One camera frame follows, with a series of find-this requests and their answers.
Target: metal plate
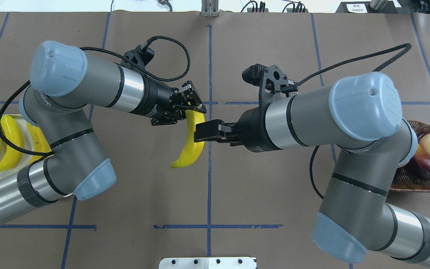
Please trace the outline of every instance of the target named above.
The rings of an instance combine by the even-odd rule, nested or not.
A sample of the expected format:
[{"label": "metal plate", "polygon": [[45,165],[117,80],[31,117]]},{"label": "metal plate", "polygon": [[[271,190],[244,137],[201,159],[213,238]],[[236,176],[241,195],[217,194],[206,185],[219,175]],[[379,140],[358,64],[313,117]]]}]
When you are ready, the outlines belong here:
[{"label": "metal plate", "polygon": [[165,258],[159,269],[256,269],[254,257],[186,257]]}]

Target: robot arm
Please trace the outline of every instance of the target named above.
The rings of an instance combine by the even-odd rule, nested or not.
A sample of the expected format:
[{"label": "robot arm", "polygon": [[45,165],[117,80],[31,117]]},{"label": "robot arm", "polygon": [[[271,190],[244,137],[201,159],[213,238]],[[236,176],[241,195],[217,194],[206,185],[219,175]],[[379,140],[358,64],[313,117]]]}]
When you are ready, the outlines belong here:
[{"label": "robot arm", "polygon": [[277,66],[251,66],[242,78],[259,86],[259,107],[237,123],[198,124],[195,140],[253,152],[337,144],[342,151],[317,213],[314,243],[349,263],[361,262],[369,249],[430,267],[430,219],[385,203],[397,166],[418,142],[391,79],[372,72],[297,94]]},{"label": "robot arm", "polygon": [[[153,51],[139,46],[125,56],[144,69]],[[0,180],[0,225],[67,194],[85,200],[115,183],[86,104],[150,117],[153,126],[175,124],[187,109],[206,112],[191,81],[179,91],[135,70],[55,41],[38,48],[19,110],[41,128],[53,155]]]}]

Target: silver metal band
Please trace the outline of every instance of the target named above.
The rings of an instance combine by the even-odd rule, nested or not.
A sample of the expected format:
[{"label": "silver metal band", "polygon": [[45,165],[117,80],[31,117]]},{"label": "silver metal band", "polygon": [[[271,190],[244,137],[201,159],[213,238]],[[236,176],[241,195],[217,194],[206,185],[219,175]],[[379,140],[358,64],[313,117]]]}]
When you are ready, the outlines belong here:
[{"label": "silver metal band", "polygon": [[40,161],[33,164],[29,168],[29,181],[31,186],[43,199],[55,201],[61,197],[48,183],[46,175],[44,175],[44,162]]},{"label": "silver metal band", "polygon": [[122,70],[124,72],[124,87],[122,88],[121,96],[112,108],[124,112],[131,112],[142,100],[144,95],[144,80],[137,72],[124,67],[122,67]]},{"label": "silver metal band", "polygon": [[411,257],[421,248],[423,227],[411,211],[391,207],[398,219],[398,233],[392,244],[381,252],[400,259]]},{"label": "silver metal band", "polygon": [[302,148],[303,146],[297,143],[288,126],[291,122],[291,107],[288,107],[294,98],[285,98],[281,101],[274,102],[268,106],[265,115],[265,126],[268,136],[273,144],[278,148]]}]

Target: light blue joint cap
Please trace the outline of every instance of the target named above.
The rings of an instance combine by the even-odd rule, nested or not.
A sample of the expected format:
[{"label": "light blue joint cap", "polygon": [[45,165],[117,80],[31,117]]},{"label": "light blue joint cap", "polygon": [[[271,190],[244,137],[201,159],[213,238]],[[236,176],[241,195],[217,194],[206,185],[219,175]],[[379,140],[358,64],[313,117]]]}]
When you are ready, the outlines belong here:
[{"label": "light blue joint cap", "polygon": [[357,140],[388,137],[401,127],[401,99],[392,80],[381,72],[338,80],[331,87],[329,106],[336,124]]},{"label": "light blue joint cap", "polygon": [[32,58],[29,80],[40,92],[63,96],[81,83],[86,71],[87,57],[78,47],[45,41]]},{"label": "light blue joint cap", "polygon": [[360,263],[367,249],[325,214],[318,212],[313,242],[329,255],[348,263]]},{"label": "light blue joint cap", "polygon": [[398,166],[406,165],[409,162],[409,160],[411,160],[411,158],[416,153],[416,150],[418,149],[418,136],[416,135],[416,132],[411,128],[411,125],[409,125],[408,121],[406,121],[404,118],[402,120],[409,126],[409,130],[411,131],[412,142],[411,142],[411,149],[409,149],[408,155],[401,162],[399,162]]},{"label": "light blue joint cap", "polygon": [[28,91],[28,88],[26,88],[26,90],[24,90],[21,99],[19,100],[19,104],[18,104],[18,108],[19,108],[19,113],[21,114],[22,118],[29,122],[32,126],[36,126],[39,127],[38,124],[36,124],[33,120],[31,120],[31,118],[28,116],[28,114],[26,113],[26,109],[24,109],[24,97],[26,96],[26,92]]},{"label": "light blue joint cap", "polygon": [[75,188],[74,195],[78,200],[86,200],[112,187],[115,182],[116,174],[107,158]]}]

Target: wicker basket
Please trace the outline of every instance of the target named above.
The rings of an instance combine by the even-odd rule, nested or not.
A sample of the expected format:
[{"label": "wicker basket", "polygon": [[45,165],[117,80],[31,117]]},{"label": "wicker basket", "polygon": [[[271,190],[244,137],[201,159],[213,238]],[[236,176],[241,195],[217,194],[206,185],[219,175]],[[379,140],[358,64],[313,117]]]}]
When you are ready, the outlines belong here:
[{"label": "wicker basket", "polygon": [[[421,121],[408,120],[412,129],[416,132],[418,139],[430,133],[430,125]],[[405,167],[396,171],[391,191],[413,191],[413,192],[430,192],[430,180],[421,180],[414,177]]]}]

